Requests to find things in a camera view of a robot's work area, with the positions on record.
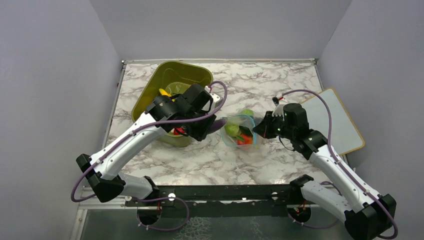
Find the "plastic container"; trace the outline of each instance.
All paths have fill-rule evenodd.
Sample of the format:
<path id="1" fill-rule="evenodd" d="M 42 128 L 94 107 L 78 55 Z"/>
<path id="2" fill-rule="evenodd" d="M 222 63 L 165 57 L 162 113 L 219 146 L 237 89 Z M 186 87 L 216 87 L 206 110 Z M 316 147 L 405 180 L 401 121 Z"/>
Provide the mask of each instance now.
<path id="1" fill-rule="evenodd" d="M 135 122 L 146 110 L 146 107 L 159 95 L 159 89 L 164 89 L 171 95 L 184 93 L 192 84 L 202 87 L 209 85 L 213 80 L 212 73 L 200 66 L 195 66 L 180 61 L 166 61 L 159 65 L 148 81 L 146 87 L 132 109 L 131 118 Z M 186 147 L 192 138 L 183 135 L 167 133 L 158 141 L 176 147 Z"/>
<path id="2" fill-rule="evenodd" d="M 255 120 L 251 115 L 237 114 L 223 117 L 222 119 L 226 120 L 226 124 L 219 131 L 225 145 L 243 150 L 255 149 L 261 145 L 262 138 L 252 131 L 256 124 L 260 123 L 260 118 Z M 246 131 L 248 135 L 251 136 L 248 137 L 251 139 L 251 142 L 239 144 L 241 141 L 245 142 L 242 136 L 247 137 Z"/>

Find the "red pepper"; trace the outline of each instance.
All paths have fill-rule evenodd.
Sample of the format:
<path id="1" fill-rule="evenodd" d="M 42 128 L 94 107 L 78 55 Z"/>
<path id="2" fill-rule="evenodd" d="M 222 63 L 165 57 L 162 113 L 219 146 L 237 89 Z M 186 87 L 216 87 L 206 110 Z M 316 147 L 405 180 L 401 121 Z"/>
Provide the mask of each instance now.
<path id="1" fill-rule="evenodd" d="M 186 132 L 183 130 L 183 128 L 182 127 L 176 127 L 174 130 L 173 130 L 173 134 L 174 135 L 180 135 L 180 133 L 183 133 L 183 134 L 185 134 Z"/>
<path id="2" fill-rule="evenodd" d="M 253 144 L 253 137 L 247 136 L 243 133 L 240 135 L 240 137 L 242 137 L 244 141 L 237 139 L 237 145 L 252 145 Z"/>

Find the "yellow bin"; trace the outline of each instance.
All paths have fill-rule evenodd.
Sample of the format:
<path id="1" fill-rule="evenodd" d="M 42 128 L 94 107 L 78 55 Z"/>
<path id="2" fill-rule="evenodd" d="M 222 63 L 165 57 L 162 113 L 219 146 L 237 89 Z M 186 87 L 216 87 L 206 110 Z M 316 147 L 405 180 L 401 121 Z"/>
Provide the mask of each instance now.
<path id="1" fill-rule="evenodd" d="M 199 84 L 205 87 L 209 85 L 212 80 L 212 73 L 204 67 L 180 61 L 166 61 L 162 63 L 156 68 L 156 71 L 154 71 L 132 109 L 132 121 L 135 122 L 146 110 L 146 107 L 159 95 L 159 89 L 164 89 L 171 95 L 182 94 L 192 84 Z M 192 138 L 168 133 L 159 138 L 159 141 L 176 147 L 186 147 L 192 142 Z"/>

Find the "white wall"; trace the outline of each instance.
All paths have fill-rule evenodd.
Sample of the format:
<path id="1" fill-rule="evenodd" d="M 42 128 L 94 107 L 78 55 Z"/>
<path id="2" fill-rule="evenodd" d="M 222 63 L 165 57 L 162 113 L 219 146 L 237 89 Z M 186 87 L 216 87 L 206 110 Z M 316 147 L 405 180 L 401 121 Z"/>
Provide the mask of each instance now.
<path id="1" fill-rule="evenodd" d="M 353 0 L 318 61 L 366 142 L 349 161 L 397 201 L 400 240 L 423 236 L 423 13 L 422 0 Z"/>
<path id="2" fill-rule="evenodd" d="M 0 1 L 0 239 L 69 239 L 120 68 L 87 0 Z"/>
<path id="3" fill-rule="evenodd" d="M 90 0 L 119 56 L 318 58 L 351 0 Z"/>

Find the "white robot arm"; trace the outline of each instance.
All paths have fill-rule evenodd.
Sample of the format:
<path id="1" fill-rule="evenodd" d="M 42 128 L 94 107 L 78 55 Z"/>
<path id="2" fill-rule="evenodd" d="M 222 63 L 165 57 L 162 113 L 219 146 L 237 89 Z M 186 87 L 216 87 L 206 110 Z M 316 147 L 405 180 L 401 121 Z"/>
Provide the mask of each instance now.
<path id="1" fill-rule="evenodd" d="M 72 200 L 80 202 L 92 197 L 74 198 L 75 190 L 84 177 L 100 202 L 108 202 L 118 195 L 155 198 L 159 189 L 150 177 L 130 176 L 122 173 L 121 169 L 147 145 L 173 128 L 183 127 L 188 136 L 198 141 L 221 128 L 225 122 L 215 121 L 214 114 L 225 102 L 227 89 L 223 83 L 218 83 L 225 90 L 219 107 L 212 109 L 220 98 L 211 96 L 197 84 L 184 94 L 172 97 L 175 101 L 168 96 L 158 96 L 139 119 L 110 145 L 92 156 L 80 155 L 76 161 L 83 176 L 72 190 Z M 382 196 L 367 185 L 335 153 L 333 147 L 329 148 L 327 139 L 319 131 L 309 129 L 306 111 L 300 104 L 276 105 L 273 112 L 266 112 L 253 131 L 267 139 L 289 139 L 294 150 L 322 170 L 342 194 L 340 196 L 304 175 L 290 183 L 290 197 L 297 198 L 299 202 L 307 200 L 318 204 L 344 223 L 354 239 L 373 239 L 390 228 L 396 201 L 389 194 Z"/>
<path id="2" fill-rule="evenodd" d="M 215 113 L 225 102 L 227 88 L 222 82 L 214 83 L 224 87 L 224 98 L 209 94 L 198 84 L 192 84 L 183 94 L 157 96 L 138 120 L 111 144 L 91 156 L 81 154 L 76 162 L 83 175 L 72 190 L 72 201 L 82 202 L 93 197 L 74 197 L 84 177 L 102 203 L 119 195 L 145 199 L 157 190 L 150 177 L 134 177 L 122 173 L 121 169 L 147 145 L 174 128 L 182 127 L 185 134 L 197 141 L 220 129 L 225 122 L 215 121 Z"/>
<path id="3" fill-rule="evenodd" d="M 392 196 L 382 196 L 366 184 L 329 145 L 330 140 L 319 131 L 309 128 L 302 105 L 279 105 L 278 99 L 273 101 L 276 109 L 267 111 L 253 131 L 267 139 L 289 139 L 294 151 L 301 153 L 323 171 L 342 194 L 337 195 L 312 177 L 304 175 L 290 182 L 295 195 L 301 200 L 318 204 L 336 216 L 354 239 L 373 239 L 390 228 L 396 210 L 396 201 Z"/>

